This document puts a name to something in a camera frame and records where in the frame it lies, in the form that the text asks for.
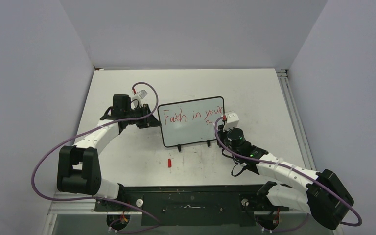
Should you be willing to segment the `small black-framed whiteboard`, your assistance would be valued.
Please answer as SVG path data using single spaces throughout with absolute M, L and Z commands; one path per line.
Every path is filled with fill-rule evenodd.
M 173 102 L 158 106 L 163 146 L 166 148 L 215 140 L 214 122 L 225 112 L 224 98 Z

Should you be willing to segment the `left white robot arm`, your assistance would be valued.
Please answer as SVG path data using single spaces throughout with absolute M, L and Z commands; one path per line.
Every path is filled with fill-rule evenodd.
M 135 125 L 139 129 L 161 125 L 151 114 L 148 104 L 142 103 L 146 95 L 145 90 L 132 97 L 114 95 L 112 106 L 97 123 L 98 129 L 75 145 L 60 149 L 57 172 L 59 191 L 107 198 L 108 206 L 115 211 L 126 206 L 126 197 L 119 192 L 122 185 L 102 178 L 99 155 L 128 125 Z

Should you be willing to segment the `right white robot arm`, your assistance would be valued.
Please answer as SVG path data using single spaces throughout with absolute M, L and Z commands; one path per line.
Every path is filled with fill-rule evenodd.
M 354 200 L 338 176 L 331 170 L 322 172 L 301 168 L 248 142 L 239 128 L 214 129 L 219 147 L 234 161 L 257 175 L 272 179 L 257 192 L 258 205 L 288 207 L 311 215 L 323 227 L 335 230 L 348 212 L 354 212 Z

